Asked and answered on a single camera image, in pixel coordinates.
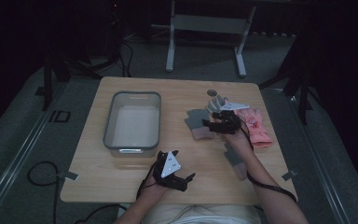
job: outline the table top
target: table top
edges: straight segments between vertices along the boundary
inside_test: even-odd
[[[225,140],[194,140],[184,119],[186,111],[204,108],[212,99],[207,90],[215,90],[231,102],[260,108],[263,124],[273,144],[256,148],[255,154],[278,184],[296,195],[269,114],[255,84],[195,80],[104,77],[95,95],[83,133],[69,171],[78,174],[77,181],[65,180],[61,198],[65,202],[132,203],[145,178],[152,158],[113,157],[103,145],[103,134],[112,97],[117,91],[156,91],[161,95],[160,139],[157,151],[178,150],[176,159],[182,169],[179,177],[196,173],[185,192],[169,190],[161,203],[231,203],[257,204],[249,180],[240,181],[224,156]]]

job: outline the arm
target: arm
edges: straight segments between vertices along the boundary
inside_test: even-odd
[[[151,175],[147,178],[145,186],[149,186],[154,183],[156,183],[156,180]],[[114,223],[140,224],[147,212],[149,212],[150,209],[152,209],[153,206],[159,202],[167,190],[167,188],[157,184],[144,188],[139,198]]]
[[[235,134],[225,134],[225,137],[255,180],[279,187],[252,151],[251,145],[242,131]],[[256,185],[254,185],[254,188],[269,223],[308,223],[298,205],[289,196]]]

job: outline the white triangular marker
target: white triangular marker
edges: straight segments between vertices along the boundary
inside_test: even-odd
[[[246,109],[249,108],[249,105],[237,104],[237,103],[228,103],[220,107],[220,110],[236,110],[236,109]]]
[[[164,178],[180,169],[180,164],[173,156],[172,152],[168,153],[167,160],[165,161],[164,168],[162,169],[161,177]]]

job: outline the plastic container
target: plastic container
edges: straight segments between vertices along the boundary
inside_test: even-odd
[[[103,136],[115,157],[153,157],[159,143],[161,96],[154,91],[119,91],[112,99]]]

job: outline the dark background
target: dark background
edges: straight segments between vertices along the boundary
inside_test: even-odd
[[[54,0],[35,4],[0,0],[0,117],[28,77],[43,65],[46,51],[57,48],[86,62],[91,55],[109,55],[117,48],[112,39],[105,42],[112,21],[129,23],[145,38],[150,37],[151,23],[169,24],[169,1],[113,2],[119,8],[112,8],[112,1]],[[178,9],[191,13],[195,7],[204,14],[220,8],[217,12],[223,16],[242,15],[214,4],[200,7],[188,1]],[[338,1],[337,7],[313,5],[303,10],[262,4],[255,14],[252,31],[301,36],[296,45],[305,52],[296,57],[307,58],[307,52],[312,53],[308,58],[315,61],[311,84],[358,172],[358,1]],[[284,23],[274,23],[277,18]]]

